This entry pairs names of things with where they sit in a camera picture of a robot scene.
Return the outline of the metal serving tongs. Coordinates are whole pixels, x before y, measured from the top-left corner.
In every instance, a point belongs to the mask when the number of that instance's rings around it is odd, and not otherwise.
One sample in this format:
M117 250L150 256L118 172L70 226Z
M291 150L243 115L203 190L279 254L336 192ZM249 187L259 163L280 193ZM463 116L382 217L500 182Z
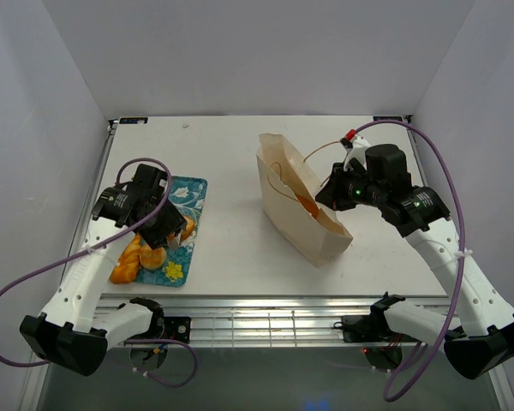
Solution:
M179 229L178 231L171 233L170 235L167 236L167 239L166 239L167 247L170 250L177 250L181 246L183 241L184 241L184 237L183 237L182 229Z

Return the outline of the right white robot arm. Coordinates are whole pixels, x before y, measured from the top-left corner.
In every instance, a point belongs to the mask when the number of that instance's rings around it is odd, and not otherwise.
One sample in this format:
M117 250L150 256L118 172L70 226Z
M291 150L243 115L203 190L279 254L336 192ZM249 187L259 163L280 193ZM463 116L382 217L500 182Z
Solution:
M405 153L393 144L348 142L346 158L332 166L318 203L334 211L372 206L419 253L456 304L446 321L403 297L374 303L368 329L380 340L403 334L439 349L456 371L475 379L514 357L514 307L489 282L460 238L445 203L429 187L411 181Z

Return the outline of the teal patterned tray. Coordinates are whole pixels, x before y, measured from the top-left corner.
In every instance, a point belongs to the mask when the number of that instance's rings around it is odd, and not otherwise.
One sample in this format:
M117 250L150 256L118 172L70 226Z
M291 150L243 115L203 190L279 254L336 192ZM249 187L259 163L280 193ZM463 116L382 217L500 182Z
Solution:
M195 230L177 250L165 249L167 259L159 269L149 271L140 266L134 280L136 283L172 288L180 288L186 283L205 204L206 191L207 181L205 179L188 176L172 177L170 202L183 216L189 215L194 220Z

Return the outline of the small round scored roll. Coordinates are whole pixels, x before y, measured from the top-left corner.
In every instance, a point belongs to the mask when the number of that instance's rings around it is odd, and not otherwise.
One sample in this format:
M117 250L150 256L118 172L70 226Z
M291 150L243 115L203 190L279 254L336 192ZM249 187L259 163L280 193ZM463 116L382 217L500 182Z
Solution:
M167 251L163 247L153 249L145 244L140 248L140 265L149 271L159 269L166 259Z

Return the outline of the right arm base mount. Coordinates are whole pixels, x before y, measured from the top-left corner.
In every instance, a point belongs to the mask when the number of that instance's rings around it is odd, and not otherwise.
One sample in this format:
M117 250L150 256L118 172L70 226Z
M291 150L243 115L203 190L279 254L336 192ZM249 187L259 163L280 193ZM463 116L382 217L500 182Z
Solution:
M392 331L386 322L385 311L401 301L405 301L405 298L385 292L380 300L370 306L369 314L358 318L342 316L332 328L342 331L345 343L389 343L389 346L397 346L402 341L410 341L410 337Z

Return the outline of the brown paper bag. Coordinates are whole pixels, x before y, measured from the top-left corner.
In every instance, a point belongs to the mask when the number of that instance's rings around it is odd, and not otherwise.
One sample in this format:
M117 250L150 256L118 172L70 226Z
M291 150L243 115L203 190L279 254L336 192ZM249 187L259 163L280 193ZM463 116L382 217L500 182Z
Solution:
M353 240L337 214L319 205L318 176L281 134L260 134L256 153L262 206L279 233L315 267L346 251Z

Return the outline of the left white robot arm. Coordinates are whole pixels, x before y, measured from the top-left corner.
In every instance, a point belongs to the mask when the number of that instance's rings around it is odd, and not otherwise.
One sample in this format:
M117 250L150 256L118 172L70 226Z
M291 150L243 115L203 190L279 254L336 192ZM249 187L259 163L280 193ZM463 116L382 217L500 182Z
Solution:
M95 310L135 238L156 249L185 228L169 191L168 172L143 161L131 181L101 193L91 211L83 257L73 262L40 314L21 322L20 333L39 358L89 376L117 344L130 338L151 343L164 334L164 310L156 301L135 297L100 317Z

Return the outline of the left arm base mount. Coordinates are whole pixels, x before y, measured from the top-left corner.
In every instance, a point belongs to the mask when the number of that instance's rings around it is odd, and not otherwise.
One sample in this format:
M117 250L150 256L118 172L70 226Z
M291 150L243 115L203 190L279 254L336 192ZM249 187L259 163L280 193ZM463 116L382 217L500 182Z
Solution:
M151 330L129 337L128 340L151 342L157 340L175 340L182 343L190 342L192 319L187 316L164 317Z

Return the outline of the round orange sugared bun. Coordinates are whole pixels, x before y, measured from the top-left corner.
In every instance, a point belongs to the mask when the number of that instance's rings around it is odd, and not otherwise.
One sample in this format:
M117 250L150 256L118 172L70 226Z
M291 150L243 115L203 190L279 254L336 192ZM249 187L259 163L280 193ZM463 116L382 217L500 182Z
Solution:
M296 195L296 199L302 205L302 207L312 216L312 218L316 219L318 217L320 209L313 200L310 200L299 194Z

